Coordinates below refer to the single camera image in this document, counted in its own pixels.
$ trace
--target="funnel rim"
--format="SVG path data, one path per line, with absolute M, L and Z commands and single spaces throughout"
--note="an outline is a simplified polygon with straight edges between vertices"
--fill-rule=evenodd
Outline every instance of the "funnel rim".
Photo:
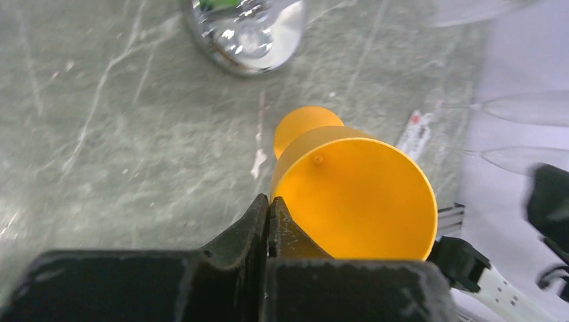
M 287 176 L 287 174 L 288 174 L 305 156 L 310 155 L 311 153 L 314 153 L 315 151 L 317 151 L 317 150 L 319 150 L 319 149 L 322 149 L 323 147 L 330 146 L 330 145 L 332 145 L 332 144 L 336 144 L 336 143 L 340 143 L 340 142 L 346 142 L 346 141 L 365 141 L 365 142 L 374 142 L 374 143 L 380 144 L 381 146 L 384 146 L 384 147 L 387 147 L 387 148 L 390 148 L 390 149 L 394 150 L 394 151 L 397 152 L 400 156 L 403 156 L 403 157 L 406 159 L 406 161 L 410 162 L 410 163 L 413 165 L 413 167 L 414 167 L 416 170 L 419 171 L 421 177 L 423 178 L 423 180 L 424 180 L 425 183 L 427 184 L 428 191 L 429 191 L 429 195 L 431 196 L 431 200 L 433 201 L 433 202 L 432 202 L 432 207 L 433 207 L 432 210 L 433 210 L 433 213 L 435 214 L 435 216 L 434 216 L 434 221 L 433 221 L 433 226 L 434 226 L 434 227 L 432 228 L 431 237 L 430 237 L 430 241 L 429 241 L 429 247 L 426 249 L 425 254 L 424 254 L 423 257 L 421 258 L 421 260 L 425 261 L 425 260 L 429 257 L 429 255 L 430 255 L 430 253 L 431 253 L 431 250 L 432 250 L 432 248 L 433 248 L 433 245 L 434 245 L 434 243 L 435 243 L 436 237 L 437 237 L 437 229 L 438 229 L 438 225 L 439 225 L 439 223 L 438 223 L 438 219 L 439 219 L 439 218 L 438 218 L 437 199 L 436 199 L 436 195 L 435 195 L 435 192 L 434 192 L 434 190 L 433 190 L 433 187 L 431 186 L 431 183 L 429 182 L 428 177 L 427 177 L 427 176 L 425 175 L 425 173 L 423 172 L 423 169 L 421 169 L 421 167 L 420 167 L 411 157 L 409 157 L 408 155 L 406 155 L 403 151 L 401 151 L 400 149 L 398 149 L 398 148 L 396 148 L 396 147 L 394 147 L 394 146 L 392 146 L 392 145 L 390 145 L 390 144 L 388 144 L 388 143 L 386 143 L 386 142 L 382 142 L 382 141 L 380 141 L 380 140 L 378 140 L 378 139 L 376 139 L 376 138 L 374 138 L 374 137 L 368 135 L 367 133 L 365 133 L 365 132 L 363 132 L 363 131 L 360 131 L 360 130 L 357 130 L 357 129 L 353 129 L 353 128 L 351 128 L 351 127 L 346 127 L 346 126 L 329 125 L 329 126 L 325 126 L 325 127 L 317 127 L 317 128 L 315 128 L 315 129 L 312 129 L 312 130 L 310 130 L 310 131 L 307 131 L 307 132 L 303 133 L 302 135 L 300 135 L 299 137 L 297 137 L 296 139 L 294 139 L 294 140 L 289 144 L 289 146 L 287 146 L 287 148 L 282 151 L 282 154 L 280 155 L 281 158 L 282 158 L 283 155 L 286 154 L 287 150 L 289 150 L 289 149 L 288 149 L 289 147 L 294 146 L 294 143 L 295 143 L 297 140 L 302 140 L 302 137 L 305 136 L 306 134 L 311 133 L 311 132 L 313 132 L 313 131 L 322 130 L 323 128 L 331 128 L 331 127 L 342 127 L 342 128 L 346 128 L 346 129 L 351 129 L 351 130 L 354 131 L 354 133 L 359 133 L 359 134 L 361 134 L 362 136 L 351 136 L 351 137 L 344 137 L 344 138 L 339 138 L 339 139 L 330 140 L 330 141 L 328 141 L 328 142 L 326 142 L 326 143 L 324 143 L 324 144 L 318 145 L 318 146 L 316 146 L 316 147 L 314 147 L 314 148 L 312 148 L 312 149 L 306 151 L 304 154 L 302 154 L 302 156 L 301 156 L 300 158 L 297 158 L 297 159 L 288 167 L 288 169 L 287 169 L 286 171 L 284 171 L 284 172 L 282 173 L 282 175 L 280 176 L 280 178 L 278 178 L 278 180 L 277 180 L 276 182 L 273 182 L 273 181 L 271 180 L 272 182 L 271 182 L 271 185 L 270 185 L 270 202 L 273 202 L 273 200 L 274 200 L 276 197 L 278 197 L 278 196 L 275 196 L 275 195 L 274 195 L 274 192 L 275 192 L 276 188 L 279 186 L 280 182 L 283 180 L 283 178 L 285 178 L 285 177 Z

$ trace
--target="countertop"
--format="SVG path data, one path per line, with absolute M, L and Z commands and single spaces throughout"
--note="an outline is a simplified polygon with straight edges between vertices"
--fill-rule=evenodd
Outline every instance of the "countertop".
M 431 1 L 309 1 L 282 70 L 236 78 L 193 45 L 178 0 L 0 4 L 0 295 L 54 248 L 202 246 L 268 193 L 279 121 L 321 105 L 419 159 L 454 202 L 485 24 L 432 28 Z

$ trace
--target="white vein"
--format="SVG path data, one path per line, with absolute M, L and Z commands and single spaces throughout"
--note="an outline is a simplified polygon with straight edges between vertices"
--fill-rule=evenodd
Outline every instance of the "white vein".
M 447 62 L 448 62 L 448 58 L 450 57 L 450 54 L 452 54 L 452 52 L 456 49 L 458 42 L 460 42 L 462 40 L 461 34 L 462 34 L 462 32 L 458 33 L 457 37 L 455 37 L 449 43 L 447 48 L 440 54 L 440 56 L 438 58 L 436 58 L 434 60 L 430 60 L 430 61 L 426 62 L 425 64 L 421 64 L 420 66 L 417 66 L 411 70 L 408 70 L 408 71 L 400 74 L 399 77 L 409 76 L 410 74 L 414 74 L 416 72 L 422 72 L 431 66 L 435 66 L 438 68 L 445 67 Z
M 140 78 L 140 82 L 138 83 L 138 88 L 136 89 L 136 94 L 134 95 L 134 99 L 132 100 L 133 105 L 138 101 L 138 97 L 140 96 L 140 92 L 142 92 L 142 87 L 144 86 L 146 77 L 148 77 L 148 72 L 150 71 L 150 67 L 152 65 L 152 59 L 154 58 L 154 51 L 156 50 L 156 46 L 157 45 L 154 45 L 152 47 L 152 49 L 150 50 L 150 55 L 148 55 L 148 59 L 146 60 L 144 73 L 142 73 L 142 77 Z
M 175 24 L 178 21 L 179 17 L 181 17 L 181 15 L 179 15 L 179 14 L 175 15 L 174 17 L 171 17 L 170 19 L 167 19 L 166 21 L 162 22 L 160 25 L 155 26 L 155 27 L 150 29 L 153 32 L 156 32 L 156 31 L 161 32 L 160 37 L 158 37 L 156 40 L 154 40 L 153 42 L 141 44 L 139 46 L 133 46 L 138 35 L 140 35 L 140 20 L 142 18 L 142 12 L 143 12 L 145 4 L 146 4 L 146 0 L 142 0 L 140 3 L 140 6 L 138 7 L 138 12 L 136 13 L 136 17 L 135 17 L 134 22 L 132 24 L 130 36 L 129 36 L 129 39 L 127 42 L 127 46 L 125 47 L 125 50 L 118 57 L 111 59 L 111 61 L 107 65 L 107 68 L 105 68 L 103 75 L 99 79 L 99 84 L 97 85 L 97 88 L 95 89 L 95 95 L 93 97 L 93 102 L 91 104 L 91 110 L 89 111 L 89 115 L 87 116 L 87 120 L 85 121 L 84 126 L 81 128 L 81 131 L 79 132 L 79 136 L 77 138 L 77 145 L 75 146 L 75 149 L 73 150 L 73 153 L 71 154 L 71 157 L 63 164 L 63 167 L 62 167 L 63 176 L 62 176 L 62 178 L 64 178 L 68 174 L 69 170 L 73 167 L 73 164 L 74 164 L 75 160 L 77 159 L 77 156 L 79 155 L 79 153 L 81 152 L 81 150 L 83 148 L 83 145 L 85 143 L 85 136 L 87 134 L 87 128 L 89 127 L 89 124 L 93 118 L 93 115 L 95 114 L 95 112 L 97 110 L 97 107 L 99 105 L 99 100 L 101 99 L 101 92 L 103 90 L 103 87 L 105 86 L 105 83 L 107 82 L 107 78 L 109 76 L 109 72 L 111 71 L 111 69 L 116 64 L 118 64 L 119 62 L 121 62 L 122 60 L 127 58 L 128 56 L 130 56 L 130 55 L 132 55 L 132 54 L 134 54 L 140 50 L 143 50 L 146 48 L 155 48 L 157 45 L 159 45 L 159 44 L 163 43 L 164 41 L 166 41 L 167 39 L 173 37 L 173 34 L 176 31 Z
M 255 159 L 253 161 L 253 168 L 251 169 L 251 175 L 253 179 L 257 180 L 259 177 L 259 171 L 261 165 L 267 160 L 267 155 L 262 149 L 262 134 L 263 134 L 263 113 L 265 106 L 265 90 L 263 89 L 259 94 L 259 113 L 258 113 L 258 123 L 257 123 L 257 134 L 255 135 L 255 141 L 257 145 L 257 150 L 255 151 Z
M 326 9 L 321 11 L 319 14 L 317 14 L 315 17 L 313 17 L 312 19 L 310 19 L 310 21 L 308 21 L 308 26 L 310 26 L 314 21 L 317 21 L 318 19 L 324 17 L 325 15 L 327 15 L 330 11 L 332 10 L 336 10 L 339 8 L 345 8 L 345 7 L 353 7 L 355 5 L 358 4 L 358 0 L 343 0 L 342 2 L 338 3 L 337 5 L 333 6 L 332 8 Z
M 324 10 L 324 6 L 326 5 L 326 2 L 322 1 L 320 3 L 320 11 L 322 12 L 322 15 L 326 12 L 328 12 L 330 9 L 328 10 Z M 312 64 L 311 70 L 310 70 L 310 74 L 308 74 L 308 77 L 304 80 L 305 86 L 302 87 L 301 89 L 301 94 L 300 97 L 303 97 L 304 100 L 308 99 L 309 94 L 311 94 L 310 90 L 314 89 L 315 87 L 313 86 L 312 80 L 313 77 L 316 74 L 316 70 L 321 70 L 322 69 L 322 58 L 324 58 L 325 56 L 320 56 L 320 61 L 319 62 L 315 62 Z
M 14 220 L 16 219 L 16 217 L 18 216 L 18 212 L 16 211 L 13 215 L 12 218 L 10 218 L 10 220 L 8 221 L 8 224 L 2 229 L 0 230 L 0 237 L 2 237 L 2 235 L 8 230 L 8 228 L 10 228 L 10 226 L 12 225 L 12 223 L 14 222 Z
M 69 60 L 65 65 L 65 71 L 66 72 L 70 71 L 71 68 L 73 68 L 73 66 L 75 66 L 75 62 L 73 60 Z
M 130 4 L 130 0 L 125 0 L 125 3 L 123 4 L 123 17 L 126 16 L 129 4 Z
M 225 200 L 225 204 L 223 205 L 223 216 L 227 215 L 227 210 L 229 210 L 229 199 Z
M 438 196 L 441 193 L 441 191 L 443 191 L 443 189 L 445 189 L 453 179 L 454 179 L 454 173 L 444 178 L 444 180 L 439 184 L 439 187 L 436 189 L 435 196 Z
M 291 70 L 290 75 L 287 77 L 287 79 L 284 80 L 284 85 L 282 86 L 282 90 L 278 94 L 278 97 L 276 98 L 276 101 L 274 102 L 273 105 L 275 109 L 280 107 L 280 104 L 284 101 L 285 93 L 289 90 L 289 87 L 291 87 L 291 85 L 293 84 L 292 79 L 294 75 L 295 75 L 295 68 Z
M 268 167 L 265 167 L 265 169 L 263 169 L 263 173 L 261 174 L 261 176 L 259 177 L 259 180 L 257 180 L 257 185 L 255 186 L 255 197 L 257 196 L 257 194 L 261 191 L 261 186 L 263 185 L 263 179 L 267 176 L 268 174 Z
M 144 176 L 144 179 L 142 179 L 142 182 L 140 183 L 140 185 L 138 186 L 138 189 L 136 189 L 136 193 L 140 192 L 140 189 L 142 189 L 142 187 L 146 184 L 146 181 L 148 180 L 148 177 L 150 176 L 150 169 L 146 170 L 146 175 Z
M 139 176 L 139 172 L 138 170 L 140 169 L 140 167 L 142 166 L 142 163 L 144 162 L 144 159 L 140 159 L 138 161 L 138 165 L 134 168 L 134 170 L 132 171 L 132 176 L 130 177 L 130 179 L 128 179 L 129 181 L 131 181 L 132 179 L 136 178 L 137 176 Z
M 196 191 L 201 184 L 205 181 L 205 179 L 207 179 L 206 176 L 204 176 L 202 179 L 200 179 L 198 182 L 196 182 L 196 184 L 194 184 L 193 186 L 191 186 L 189 189 L 186 190 L 186 193 L 184 193 L 180 198 L 178 198 L 178 200 L 174 201 L 173 203 L 170 204 L 170 208 L 173 209 L 175 206 L 177 206 L 184 198 L 188 197 L 189 195 L 192 195 L 194 193 L 194 191 Z
M 40 86 L 38 84 L 38 78 L 36 77 L 36 71 L 34 70 L 34 61 L 32 60 L 32 50 L 30 49 L 30 43 L 25 36 L 25 27 L 23 25 L 23 19 L 21 18 L 21 11 L 18 10 L 16 13 L 16 20 L 19 24 L 19 38 L 23 46 L 25 64 L 28 67 L 28 74 L 30 76 L 30 82 L 32 83 L 32 94 L 34 95 L 34 104 L 38 109 L 38 115 L 44 112 L 44 102 L 40 96 Z
M 39 92 L 41 93 L 45 88 L 50 86 L 53 83 L 54 79 L 57 77 L 57 75 L 59 75 L 59 70 L 55 71 L 50 77 L 50 79 L 48 79 L 46 82 L 41 84 L 40 87 L 38 87 Z
M 377 37 L 377 33 L 379 31 L 379 27 L 381 26 L 381 23 L 383 22 L 383 17 L 385 16 L 385 11 L 387 10 L 387 5 L 389 4 L 389 0 L 383 0 L 383 2 L 381 3 L 378 13 L 374 19 L 374 23 L 372 26 L 372 31 L 370 32 L 370 35 L 364 45 L 364 51 L 362 53 L 362 55 L 360 56 L 360 59 L 358 61 L 358 64 L 356 65 L 356 71 L 352 74 L 352 77 L 350 78 L 350 81 L 348 83 L 348 90 L 347 92 L 349 93 L 350 91 L 352 91 L 352 89 L 354 88 L 354 84 L 356 83 L 356 79 L 358 79 L 358 76 L 360 75 L 360 71 L 362 70 L 364 63 L 372 49 L 373 43 L 375 41 L 375 38 Z

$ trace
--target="white surface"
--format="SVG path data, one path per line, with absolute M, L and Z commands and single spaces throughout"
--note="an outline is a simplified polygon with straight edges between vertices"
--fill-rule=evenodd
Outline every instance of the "white surface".
M 495 267 L 478 281 L 480 292 L 467 293 L 508 322 L 560 322 L 517 290 Z
M 539 0 L 439 0 L 436 25 L 458 25 L 492 19 Z
M 545 0 L 494 21 L 478 102 L 569 90 L 568 31 L 567 0 Z M 559 109 L 558 101 L 554 107 L 548 104 L 547 99 L 535 104 L 537 113 Z M 503 99 L 501 103 L 502 109 L 510 111 L 516 106 L 521 106 L 519 99 Z M 467 143 L 471 152 L 465 156 L 458 199 L 467 209 L 462 237 L 487 256 L 513 286 L 556 318 L 569 321 L 569 303 L 559 299 L 555 289 L 544 292 L 535 285 L 542 270 L 560 261 L 538 240 L 538 232 L 525 220 L 531 179 L 523 175 L 522 163 L 539 162 L 540 158 L 547 158 L 546 154 L 532 153 L 519 156 L 520 162 L 510 159 L 506 163 L 500 154 L 500 166 L 482 157 L 483 151 L 519 146 L 569 150 L 569 127 L 533 125 L 528 124 L 531 122 L 527 118 L 522 119 L 524 123 L 517 123 L 483 110 L 473 112 Z M 569 157 L 565 160 L 563 153 L 559 155 L 558 165 L 566 162 L 565 169 L 569 170 Z M 459 305 L 484 320 L 502 321 L 474 299 L 459 292 L 454 295 Z
M 418 110 L 413 111 L 395 147 L 417 161 L 421 157 L 425 145 L 431 139 L 429 124 L 432 117 L 431 113 L 422 115 Z
M 489 101 L 482 109 L 516 123 L 569 127 L 569 91 L 525 93 Z

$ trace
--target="black connector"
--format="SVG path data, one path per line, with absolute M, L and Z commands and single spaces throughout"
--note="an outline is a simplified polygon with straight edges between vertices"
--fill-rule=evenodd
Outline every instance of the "black connector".
M 471 293 L 480 291 L 482 272 L 491 267 L 486 256 L 463 239 L 453 237 L 435 242 L 427 261 L 438 266 L 451 288 Z

